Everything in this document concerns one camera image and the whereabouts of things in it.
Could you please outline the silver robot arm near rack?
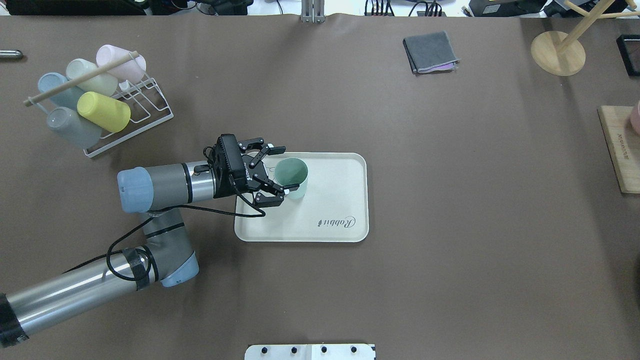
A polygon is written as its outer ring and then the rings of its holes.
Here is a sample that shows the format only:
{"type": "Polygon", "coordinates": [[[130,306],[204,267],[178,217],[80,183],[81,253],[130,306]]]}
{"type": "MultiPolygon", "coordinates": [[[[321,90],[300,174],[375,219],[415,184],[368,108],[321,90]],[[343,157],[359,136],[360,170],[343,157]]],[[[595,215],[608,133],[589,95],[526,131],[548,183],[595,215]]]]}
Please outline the silver robot arm near rack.
{"type": "Polygon", "coordinates": [[[199,273],[182,209],[264,217],[298,183],[270,178],[263,159],[286,152],[263,139],[222,134],[194,162],[135,167],[117,175],[122,210],[141,223],[114,240],[103,255],[12,294],[1,294],[1,346],[11,347],[124,294],[159,282],[173,287],[199,273]]]}

